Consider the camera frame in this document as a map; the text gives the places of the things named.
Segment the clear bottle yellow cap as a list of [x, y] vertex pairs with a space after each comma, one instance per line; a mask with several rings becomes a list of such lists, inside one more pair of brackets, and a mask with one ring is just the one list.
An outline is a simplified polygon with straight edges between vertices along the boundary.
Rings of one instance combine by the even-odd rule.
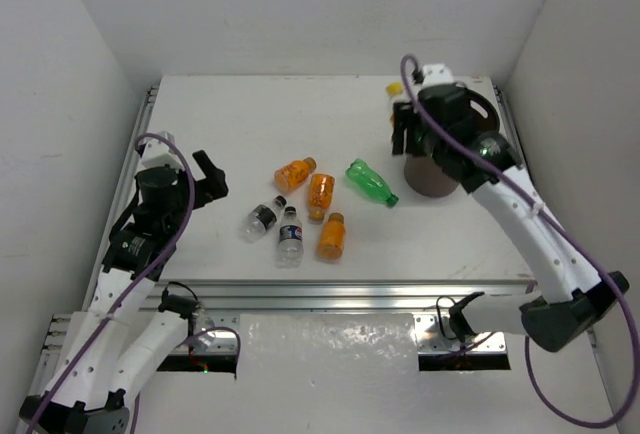
[[388, 97], [388, 111], [390, 113], [390, 122], [391, 124], [394, 124], [395, 105], [407, 101], [404, 86], [399, 81], [392, 82], [386, 86], [385, 92]]

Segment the clear bottle black label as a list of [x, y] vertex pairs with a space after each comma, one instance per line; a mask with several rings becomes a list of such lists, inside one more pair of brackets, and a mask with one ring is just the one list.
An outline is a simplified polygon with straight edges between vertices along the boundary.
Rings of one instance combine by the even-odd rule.
[[273, 228], [287, 206], [287, 200], [278, 195], [271, 201], [258, 204], [246, 217], [241, 229], [242, 238], [253, 243]]

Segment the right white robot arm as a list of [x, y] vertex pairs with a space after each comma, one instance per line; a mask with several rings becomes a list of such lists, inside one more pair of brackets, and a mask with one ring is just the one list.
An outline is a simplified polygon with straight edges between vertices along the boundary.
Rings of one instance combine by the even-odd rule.
[[477, 112], [495, 110], [458, 83], [426, 85], [392, 103], [392, 152], [427, 157], [497, 222], [532, 271], [538, 292], [500, 297], [474, 292], [449, 309], [445, 331], [465, 342], [485, 331], [529, 337], [558, 352], [600, 321], [625, 276], [601, 274], [563, 235], [507, 139]]

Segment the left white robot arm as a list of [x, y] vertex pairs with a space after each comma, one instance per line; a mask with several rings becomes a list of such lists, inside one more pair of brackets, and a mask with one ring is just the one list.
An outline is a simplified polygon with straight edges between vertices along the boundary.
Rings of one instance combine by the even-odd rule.
[[176, 347], [196, 342], [200, 302], [163, 292], [147, 328], [132, 345], [124, 344], [192, 212], [229, 192], [224, 171], [205, 151], [193, 158], [204, 174], [200, 180], [172, 149], [157, 155], [143, 150], [134, 195], [111, 228], [77, 335], [43, 392], [23, 401], [19, 417], [28, 432], [125, 432], [151, 375]]

